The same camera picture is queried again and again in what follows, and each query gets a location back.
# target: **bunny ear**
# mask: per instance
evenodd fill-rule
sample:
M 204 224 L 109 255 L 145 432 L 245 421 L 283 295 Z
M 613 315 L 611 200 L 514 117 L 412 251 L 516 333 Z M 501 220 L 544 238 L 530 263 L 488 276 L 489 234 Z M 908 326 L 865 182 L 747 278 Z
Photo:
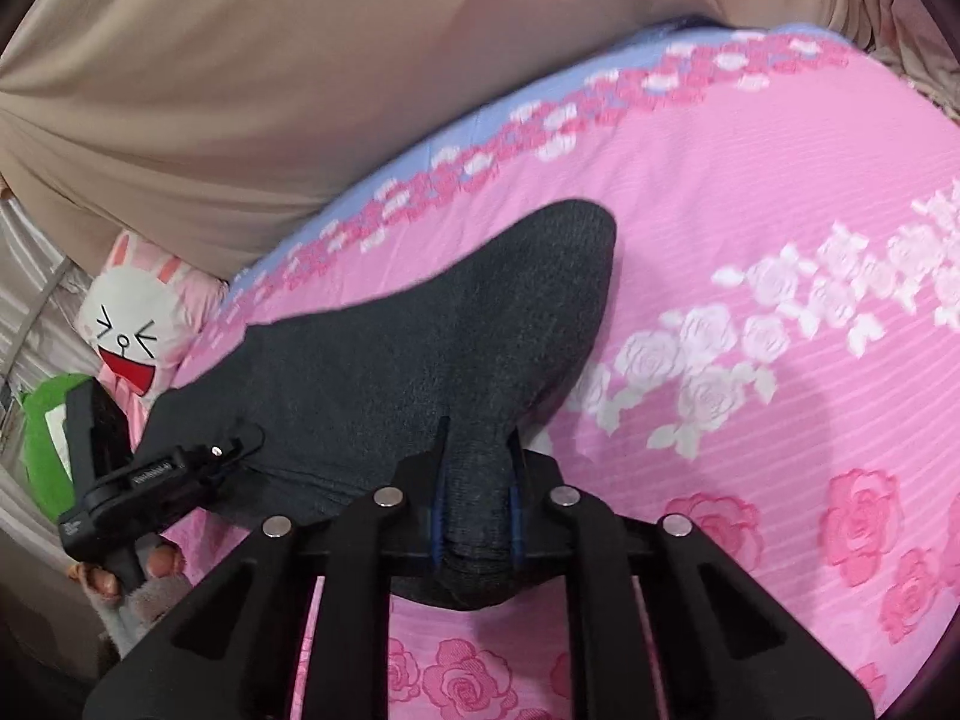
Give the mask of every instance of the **bunny ear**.
M 117 241 L 116 245 L 113 247 L 113 256 L 110 260 L 110 265 L 116 268 L 117 266 L 123 265 L 123 261 L 127 259 L 127 251 L 130 249 L 130 233 L 124 233 L 120 236 L 120 240 Z
M 169 284 L 170 280 L 176 273 L 176 269 L 179 268 L 180 265 L 181 258 L 171 257 L 163 264 L 162 268 L 160 268 L 160 272 L 157 274 L 157 279 L 160 280 L 160 283 L 162 284 Z

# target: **plush toy eye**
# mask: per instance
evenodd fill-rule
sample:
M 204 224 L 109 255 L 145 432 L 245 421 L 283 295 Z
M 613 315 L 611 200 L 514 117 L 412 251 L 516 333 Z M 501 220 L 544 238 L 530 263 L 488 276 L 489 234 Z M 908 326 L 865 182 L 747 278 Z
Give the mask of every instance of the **plush toy eye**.
M 99 341 L 103 336 L 106 336 L 107 333 L 113 329 L 113 323 L 110 321 L 110 317 L 107 316 L 107 306 L 101 306 L 100 310 L 104 312 L 104 318 L 100 319 L 97 317 L 97 324 L 99 324 L 100 327 L 103 327 L 103 330 L 97 334 L 97 341 Z
M 152 353 L 152 351 L 150 351 L 150 349 L 147 348 L 147 344 L 144 343 L 144 341 L 156 341 L 156 340 L 157 340 L 157 336 L 148 336 L 148 335 L 146 334 L 147 331 L 148 331 L 151 327 L 153 327 L 153 326 L 154 326 L 154 321 L 151 319 L 150 322 L 147 322 L 145 325 L 143 325 L 143 327 L 141 327 L 139 330 L 136 331 L 136 333 L 133 334 L 133 338 L 136 338 L 136 342 L 140 344 L 141 348 L 142 348 L 147 354 L 150 355 L 150 359 L 151 359 L 151 360 L 155 360 L 156 357 L 154 357 L 154 353 Z

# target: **red flower print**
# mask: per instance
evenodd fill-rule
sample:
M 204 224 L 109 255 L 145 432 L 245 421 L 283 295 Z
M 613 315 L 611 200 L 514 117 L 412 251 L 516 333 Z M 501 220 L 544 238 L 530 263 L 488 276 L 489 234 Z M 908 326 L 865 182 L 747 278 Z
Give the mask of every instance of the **red flower print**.
M 887 689 L 887 678 L 880 674 L 880 671 L 877 671 L 877 664 L 861 666 L 853 672 L 853 675 L 864 688 L 867 688 L 867 693 L 870 693 L 870 700 L 874 702 L 874 707 L 879 707 L 883 691 Z
M 760 565 L 763 538 L 760 536 L 760 512 L 757 512 L 757 507 L 739 498 L 697 493 L 693 498 L 670 501 L 664 514 L 683 514 L 692 519 L 700 530 L 747 571 Z
M 419 666 L 395 638 L 387 641 L 387 701 L 405 702 L 419 696 Z
M 933 552 L 911 549 L 896 567 L 894 586 L 887 590 L 880 605 L 880 627 L 887 632 L 891 644 L 910 634 L 930 611 L 940 590 L 940 582 L 930 563 Z
M 522 709 L 514 720 L 560 720 L 546 709 Z
M 450 638 L 440 642 L 437 664 L 424 671 L 424 692 L 443 720 L 502 720 L 517 705 L 513 681 L 500 656 Z
M 960 495 L 947 512 L 947 547 L 941 559 L 940 579 L 960 596 Z
M 862 469 L 835 476 L 820 519 L 824 559 L 840 567 L 847 586 L 863 584 L 880 570 L 880 558 L 893 549 L 903 520 L 896 476 Z
M 558 696 L 570 698 L 573 691 L 570 689 L 570 654 L 558 656 L 557 662 L 550 669 L 550 686 Z

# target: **beige fabric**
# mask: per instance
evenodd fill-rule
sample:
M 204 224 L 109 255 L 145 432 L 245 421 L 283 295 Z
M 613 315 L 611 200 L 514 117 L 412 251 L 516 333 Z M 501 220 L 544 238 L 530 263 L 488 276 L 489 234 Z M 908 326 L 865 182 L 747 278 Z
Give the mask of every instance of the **beige fabric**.
M 440 124 L 647 23 L 858 0 L 38 0 L 0 58 L 0 172 L 96 272 L 126 226 L 229 277 Z
M 960 66 L 923 3 L 863 2 L 874 32 L 874 57 L 895 73 L 908 76 L 947 111 L 960 108 Z

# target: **black mechanical device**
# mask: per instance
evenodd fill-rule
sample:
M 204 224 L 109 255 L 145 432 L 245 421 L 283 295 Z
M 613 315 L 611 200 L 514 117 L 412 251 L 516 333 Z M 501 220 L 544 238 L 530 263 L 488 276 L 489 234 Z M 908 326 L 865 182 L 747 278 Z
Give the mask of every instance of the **black mechanical device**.
M 71 455 L 73 429 L 85 431 L 88 458 L 107 472 L 78 497 L 61 536 L 76 559 L 110 567 L 128 562 L 116 553 L 131 554 L 146 528 L 214 494 L 257 435 L 114 469 L 116 414 L 83 424 L 69 412 L 91 412 L 95 400 L 82 391 L 68 404 Z M 429 450 L 339 517 L 302 528 L 267 518 L 104 677 L 85 720 L 287 717 L 318 576 L 302 716 L 385 720 L 391 579 L 435 570 L 447 429 L 442 420 Z M 515 571 L 565 577 L 574 720 L 872 720 L 856 679 L 689 519 L 618 517 L 565 485 L 552 458 L 516 439 L 512 450 Z

